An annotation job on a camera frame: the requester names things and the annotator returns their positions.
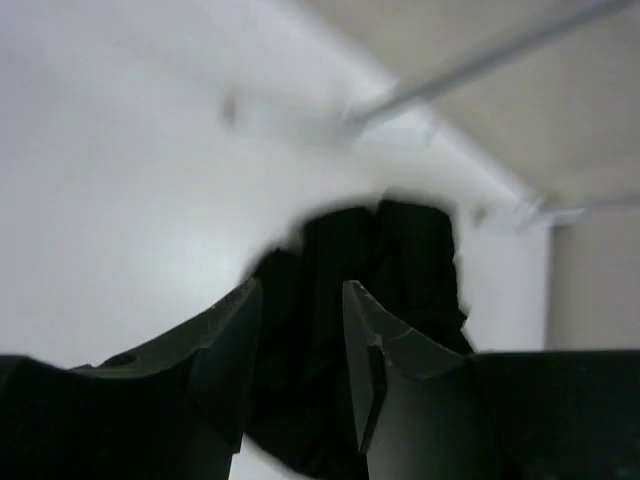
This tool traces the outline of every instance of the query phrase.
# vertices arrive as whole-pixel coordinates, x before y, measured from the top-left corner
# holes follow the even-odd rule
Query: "white wall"
[[[554,234],[548,347],[640,347],[640,212],[600,212]]]
[[[100,362],[214,303],[304,214],[390,186],[459,204],[476,343],[539,346],[546,273],[529,267],[545,241],[469,227],[478,202],[523,191],[448,126],[418,156],[222,127],[220,95],[238,79],[319,104],[391,84],[287,4],[5,2],[0,64],[0,351],[64,367]],[[280,475],[260,462],[266,470],[253,471],[251,458],[234,463],[235,478]]]

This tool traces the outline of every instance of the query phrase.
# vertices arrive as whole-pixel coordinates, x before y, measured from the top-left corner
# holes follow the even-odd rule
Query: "white backdrop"
[[[0,351],[101,362],[214,303],[305,214],[400,186],[460,208],[474,342],[542,345],[546,233],[470,227],[469,208],[522,192],[447,125],[412,157],[223,127],[221,92],[239,82],[319,104],[392,84],[286,3],[4,2],[0,63]],[[281,475],[250,452],[233,468]]]

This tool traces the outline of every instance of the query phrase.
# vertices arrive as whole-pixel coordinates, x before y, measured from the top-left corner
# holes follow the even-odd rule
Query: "black cloth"
[[[292,470],[366,480],[358,454],[342,329],[342,284],[359,280],[390,312],[461,354],[455,246],[449,215],[383,200],[308,221],[301,253],[276,250],[253,276],[264,292],[263,332],[249,436]]]

